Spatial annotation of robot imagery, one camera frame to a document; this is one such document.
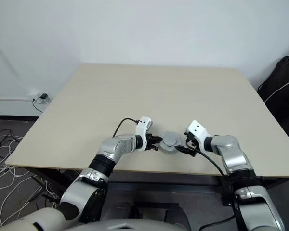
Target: black bag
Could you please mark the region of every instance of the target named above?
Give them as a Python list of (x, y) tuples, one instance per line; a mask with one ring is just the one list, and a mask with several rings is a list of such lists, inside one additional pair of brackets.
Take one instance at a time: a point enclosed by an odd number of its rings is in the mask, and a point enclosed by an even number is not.
[(289, 56), (283, 57), (257, 92), (289, 136)]

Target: power outlet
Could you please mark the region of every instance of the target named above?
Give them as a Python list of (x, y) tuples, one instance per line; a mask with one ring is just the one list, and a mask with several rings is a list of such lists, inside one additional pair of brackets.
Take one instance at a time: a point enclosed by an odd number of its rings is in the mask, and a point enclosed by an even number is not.
[(46, 99), (41, 99), (41, 95), (45, 94), (46, 92), (39, 92), (39, 93), (30, 93), (28, 94), (28, 97), (30, 98), (30, 100), (32, 101), (33, 99), (35, 99), (35, 103), (40, 103), (40, 104), (48, 104), (50, 103), (53, 98), (49, 93), (47, 94), (47, 98)]

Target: table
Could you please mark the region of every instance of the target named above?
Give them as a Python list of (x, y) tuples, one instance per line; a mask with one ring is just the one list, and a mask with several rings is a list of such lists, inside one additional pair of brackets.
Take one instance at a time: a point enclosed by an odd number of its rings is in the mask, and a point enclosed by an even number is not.
[[(175, 131), (184, 139), (193, 119), (211, 135), (234, 135), (257, 175), (289, 177), (289, 138), (248, 80), (226, 68), (83, 64), (6, 164), (83, 169), (123, 118), (141, 116), (153, 120), (154, 135)], [(134, 131), (126, 122), (118, 134)], [(200, 155), (153, 150), (125, 154), (115, 170), (219, 174)]]

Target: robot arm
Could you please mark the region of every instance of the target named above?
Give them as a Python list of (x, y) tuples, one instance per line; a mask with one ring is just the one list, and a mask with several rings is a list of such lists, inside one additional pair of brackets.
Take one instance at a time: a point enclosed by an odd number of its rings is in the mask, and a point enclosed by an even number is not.
[(214, 152), (222, 158), (234, 192), (234, 213), (240, 230), (284, 231), (282, 219), (267, 190), (233, 136), (210, 136), (197, 121), (187, 128), (187, 136), (200, 151)]
[(142, 117), (135, 135), (105, 139), (89, 167), (83, 169), (68, 187), (56, 209), (40, 209), (0, 228), (0, 231), (59, 231), (79, 223), (97, 221), (105, 201), (108, 178), (119, 159), (125, 153), (158, 150), (154, 144), (162, 138), (148, 133), (151, 125), (150, 118)]

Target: plug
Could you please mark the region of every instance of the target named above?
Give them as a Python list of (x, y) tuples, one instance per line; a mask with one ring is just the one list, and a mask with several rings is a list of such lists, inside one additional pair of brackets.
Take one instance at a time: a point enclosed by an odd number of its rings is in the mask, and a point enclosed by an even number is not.
[(45, 100), (46, 98), (48, 97), (48, 94), (47, 93), (43, 93), (40, 95), (40, 98)]

